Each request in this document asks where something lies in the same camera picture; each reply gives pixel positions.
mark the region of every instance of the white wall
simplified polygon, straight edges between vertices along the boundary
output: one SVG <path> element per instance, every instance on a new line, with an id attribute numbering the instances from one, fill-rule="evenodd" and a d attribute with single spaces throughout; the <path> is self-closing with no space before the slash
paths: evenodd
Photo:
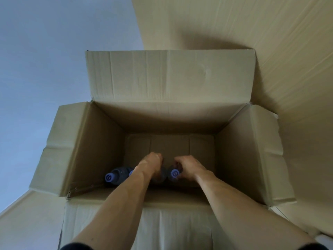
<path id="1" fill-rule="evenodd" d="M 56 250 L 65 198 L 30 191 L 0 216 L 1 250 Z"/>
<path id="2" fill-rule="evenodd" d="M 0 211 L 25 193 L 59 105 L 90 100 L 85 50 L 142 50 L 131 0 L 1 0 Z"/>

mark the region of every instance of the right hand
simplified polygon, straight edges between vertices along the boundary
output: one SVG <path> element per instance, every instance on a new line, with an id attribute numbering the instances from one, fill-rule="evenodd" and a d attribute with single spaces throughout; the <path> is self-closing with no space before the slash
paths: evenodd
<path id="1" fill-rule="evenodd" d="M 195 181 L 198 173 L 206 171 L 207 169 L 192 155 L 177 156 L 174 158 L 176 163 L 180 163 L 183 172 L 178 178 L 185 178 L 190 181 Z"/>

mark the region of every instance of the cardboard box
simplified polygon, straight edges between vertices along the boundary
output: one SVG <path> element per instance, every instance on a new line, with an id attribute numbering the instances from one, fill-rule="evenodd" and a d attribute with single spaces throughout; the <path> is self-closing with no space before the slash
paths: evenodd
<path id="1" fill-rule="evenodd" d="M 59 107 L 31 189 L 102 201 L 107 172 L 155 151 L 165 166 L 194 155 L 267 206 L 295 201 L 277 115 L 250 103 L 254 50 L 87 51 L 86 60 L 92 101 Z M 191 187 L 148 189 L 144 207 L 211 212 Z"/>

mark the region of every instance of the forearm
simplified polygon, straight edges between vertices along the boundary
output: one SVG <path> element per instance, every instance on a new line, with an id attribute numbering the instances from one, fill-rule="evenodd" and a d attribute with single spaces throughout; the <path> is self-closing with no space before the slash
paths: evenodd
<path id="1" fill-rule="evenodd" d="M 264 209 L 210 171 L 196 180 L 221 227 L 239 249 L 298 249 L 314 240 L 284 218 Z"/>
<path id="2" fill-rule="evenodd" d="M 91 223 L 72 242 L 87 244 L 94 250 L 130 249 L 152 175 L 153 170 L 147 164 L 138 165 L 131 176 L 108 196 Z"/>

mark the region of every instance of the water bottle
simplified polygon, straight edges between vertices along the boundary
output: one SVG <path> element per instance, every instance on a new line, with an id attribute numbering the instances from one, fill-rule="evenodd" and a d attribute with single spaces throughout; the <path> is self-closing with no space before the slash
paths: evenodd
<path id="1" fill-rule="evenodd" d="M 110 173 L 105 175 L 105 182 L 107 185 L 120 185 L 131 175 L 132 172 L 133 169 L 129 167 L 115 168 Z"/>
<path id="2" fill-rule="evenodd" d="M 155 184 L 161 184 L 168 177 L 168 170 L 165 167 L 161 167 L 161 173 L 159 178 L 153 178 L 152 182 Z"/>
<path id="3" fill-rule="evenodd" d="M 172 165 L 169 168 L 169 173 L 168 173 L 168 179 L 172 182 L 177 182 L 178 181 L 178 176 L 180 175 L 180 173 L 183 171 L 181 164 L 176 164 L 176 165 Z"/>

